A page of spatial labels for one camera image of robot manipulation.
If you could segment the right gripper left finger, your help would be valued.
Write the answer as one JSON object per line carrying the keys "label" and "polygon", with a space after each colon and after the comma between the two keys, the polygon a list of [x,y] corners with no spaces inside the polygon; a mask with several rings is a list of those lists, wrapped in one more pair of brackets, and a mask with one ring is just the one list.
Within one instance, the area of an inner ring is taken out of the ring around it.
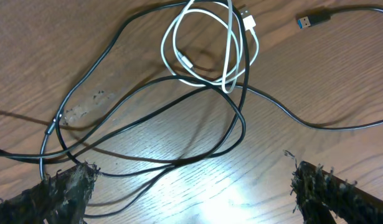
{"label": "right gripper left finger", "polygon": [[0,203],[0,224],[85,223],[88,201],[92,197],[98,169],[86,162]]}

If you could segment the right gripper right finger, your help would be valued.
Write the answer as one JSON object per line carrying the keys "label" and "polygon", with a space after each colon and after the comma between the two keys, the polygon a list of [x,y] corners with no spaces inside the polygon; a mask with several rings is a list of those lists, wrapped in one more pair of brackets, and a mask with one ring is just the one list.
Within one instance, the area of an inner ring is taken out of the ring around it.
{"label": "right gripper right finger", "polygon": [[305,223],[383,223],[383,200],[326,172],[321,164],[301,161],[295,164],[291,193],[296,194],[296,209]]}

